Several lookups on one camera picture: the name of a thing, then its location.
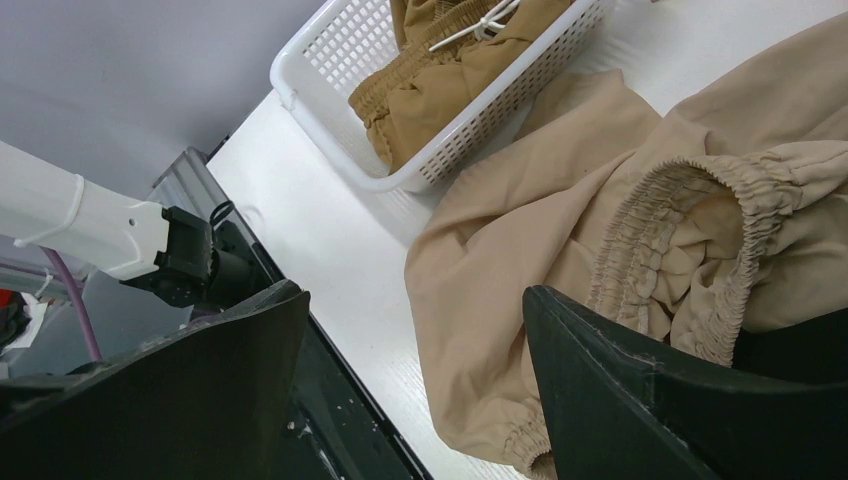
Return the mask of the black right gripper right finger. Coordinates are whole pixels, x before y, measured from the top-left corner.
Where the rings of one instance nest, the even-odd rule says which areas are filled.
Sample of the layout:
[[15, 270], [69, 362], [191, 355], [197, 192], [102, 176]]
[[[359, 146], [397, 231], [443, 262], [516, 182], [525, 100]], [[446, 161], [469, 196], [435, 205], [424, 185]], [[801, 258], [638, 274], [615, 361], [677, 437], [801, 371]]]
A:
[[548, 286], [522, 298], [562, 479], [843, 479], [847, 314], [744, 334], [723, 367]]

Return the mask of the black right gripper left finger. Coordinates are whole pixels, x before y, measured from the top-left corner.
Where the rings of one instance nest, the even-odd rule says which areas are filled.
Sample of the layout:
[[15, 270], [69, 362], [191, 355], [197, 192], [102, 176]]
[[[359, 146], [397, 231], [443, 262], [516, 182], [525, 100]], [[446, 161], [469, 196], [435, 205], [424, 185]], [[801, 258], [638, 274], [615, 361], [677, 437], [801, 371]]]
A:
[[137, 350], [1, 384], [5, 479], [266, 479], [310, 295], [278, 282]]

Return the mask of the beige shorts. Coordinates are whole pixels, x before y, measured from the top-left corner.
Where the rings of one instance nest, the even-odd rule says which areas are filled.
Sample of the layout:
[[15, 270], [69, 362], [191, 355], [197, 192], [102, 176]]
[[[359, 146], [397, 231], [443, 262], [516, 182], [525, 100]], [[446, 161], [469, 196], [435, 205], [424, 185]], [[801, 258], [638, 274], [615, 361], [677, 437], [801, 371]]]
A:
[[844, 309], [846, 16], [665, 115], [618, 70], [560, 75], [444, 195], [405, 283], [437, 435], [531, 479], [555, 471], [527, 287], [722, 366], [741, 333]]

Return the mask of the brown shorts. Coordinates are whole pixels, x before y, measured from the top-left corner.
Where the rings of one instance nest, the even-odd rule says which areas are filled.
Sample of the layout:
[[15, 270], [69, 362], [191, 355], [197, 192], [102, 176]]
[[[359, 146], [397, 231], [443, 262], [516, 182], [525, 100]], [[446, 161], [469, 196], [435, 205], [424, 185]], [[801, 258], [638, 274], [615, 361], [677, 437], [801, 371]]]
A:
[[568, 1], [393, 1], [399, 53], [348, 103], [397, 172], [569, 7]]

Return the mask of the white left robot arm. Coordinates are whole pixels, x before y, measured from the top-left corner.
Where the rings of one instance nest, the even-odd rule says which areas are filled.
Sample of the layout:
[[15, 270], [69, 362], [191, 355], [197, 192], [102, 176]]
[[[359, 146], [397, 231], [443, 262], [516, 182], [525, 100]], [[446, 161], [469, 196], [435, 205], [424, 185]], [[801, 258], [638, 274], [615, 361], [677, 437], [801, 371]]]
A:
[[1, 233], [88, 263], [172, 307], [226, 309], [268, 286], [254, 243], [231, 220], [232, 201], [212, 210], [139, 200], [9, 144], [1, 146]]

